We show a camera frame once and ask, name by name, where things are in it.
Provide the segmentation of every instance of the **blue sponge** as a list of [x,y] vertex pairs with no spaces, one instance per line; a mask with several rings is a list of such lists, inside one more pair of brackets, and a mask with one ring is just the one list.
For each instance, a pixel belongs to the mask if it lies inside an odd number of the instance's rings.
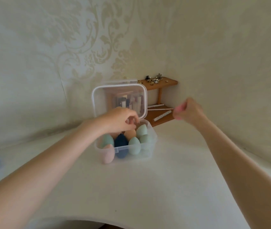
[[[128,145],[128,140],[127,138],[124,136],[124,134],[119,134],[118,137],[114,140],[114,147],[120,147],[120,146],[125,146]],[[128,154],[129,149],[123,149],[120,150],[118,153],[116,153],[115,155],[118,158],[125,158],[126,155]]]

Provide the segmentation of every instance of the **wallpaper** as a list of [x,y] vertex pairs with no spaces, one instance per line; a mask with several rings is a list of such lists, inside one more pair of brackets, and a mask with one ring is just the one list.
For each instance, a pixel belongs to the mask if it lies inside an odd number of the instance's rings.
[[92,117],[106,80],[157,73],[179,81],[162,101],[193,96],[271,161],[271,0],[0,0],[0,144]]

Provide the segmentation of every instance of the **person's right arm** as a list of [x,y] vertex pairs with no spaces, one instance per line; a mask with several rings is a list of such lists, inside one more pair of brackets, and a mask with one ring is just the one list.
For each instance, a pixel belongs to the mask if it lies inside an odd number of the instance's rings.
[[271,177],[204,115],[194,99],[188,98],[175,108],[174,117],[202,134],[249,226],[270,229]]

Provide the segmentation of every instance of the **hand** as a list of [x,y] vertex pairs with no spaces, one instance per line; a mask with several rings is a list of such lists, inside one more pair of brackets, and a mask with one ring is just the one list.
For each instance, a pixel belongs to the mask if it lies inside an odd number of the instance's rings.
[[174,109],[173,116],[177,120],[185,120],[187,123],[197,127],[197,124],[206,119],[203,109],[193,98],[187,98],[181,105]]
[[139,123],[137,112],[129,108],[117,107],[98,117],[105,126],[105,133],[122,132],[136,128]]

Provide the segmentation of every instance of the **open lid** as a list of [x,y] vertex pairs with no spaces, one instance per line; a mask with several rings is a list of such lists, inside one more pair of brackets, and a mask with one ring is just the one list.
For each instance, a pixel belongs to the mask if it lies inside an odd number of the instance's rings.
[[147,89],[137,83],[106,84],[92,91],[94,116],[100,116],[116,107],[135,110],[140,119],[147,116]]

